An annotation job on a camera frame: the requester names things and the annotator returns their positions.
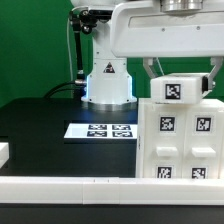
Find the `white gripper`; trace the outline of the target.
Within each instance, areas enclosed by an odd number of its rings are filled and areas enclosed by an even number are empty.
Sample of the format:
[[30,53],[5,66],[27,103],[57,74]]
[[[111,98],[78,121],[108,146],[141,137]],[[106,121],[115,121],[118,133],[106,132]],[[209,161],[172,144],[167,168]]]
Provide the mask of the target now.
[[199,0],[199,10],[164,12],[159,0],[122,3],[111,18],[110,46],[117,57],[141,57],[150,79],[153,57],[224,56],[224,0]]

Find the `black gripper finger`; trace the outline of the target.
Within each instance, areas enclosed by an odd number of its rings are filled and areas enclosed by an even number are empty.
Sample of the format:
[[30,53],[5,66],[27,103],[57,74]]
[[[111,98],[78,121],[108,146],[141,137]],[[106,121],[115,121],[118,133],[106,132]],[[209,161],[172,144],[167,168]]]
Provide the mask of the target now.
[[218,74],[223,65],[224,57],[212,57],[210,63],[213,66],[212,70],[202,77],[202,90],[212,91],[215,87],[214,78]]

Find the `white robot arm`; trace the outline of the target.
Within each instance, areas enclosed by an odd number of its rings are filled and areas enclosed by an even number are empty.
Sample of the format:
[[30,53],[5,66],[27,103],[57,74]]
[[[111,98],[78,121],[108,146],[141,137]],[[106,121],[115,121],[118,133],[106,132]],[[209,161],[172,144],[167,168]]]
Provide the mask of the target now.
[[152,88],[158,103],[196,104],[214,88],[224,61],[224,0],[70,0],[77,32],[93,35],[93,70],[82,100],[101,108],[134,104],[129,58],[139,57],[152,81],[160,58],[209,57],[213,69],[164,77]]

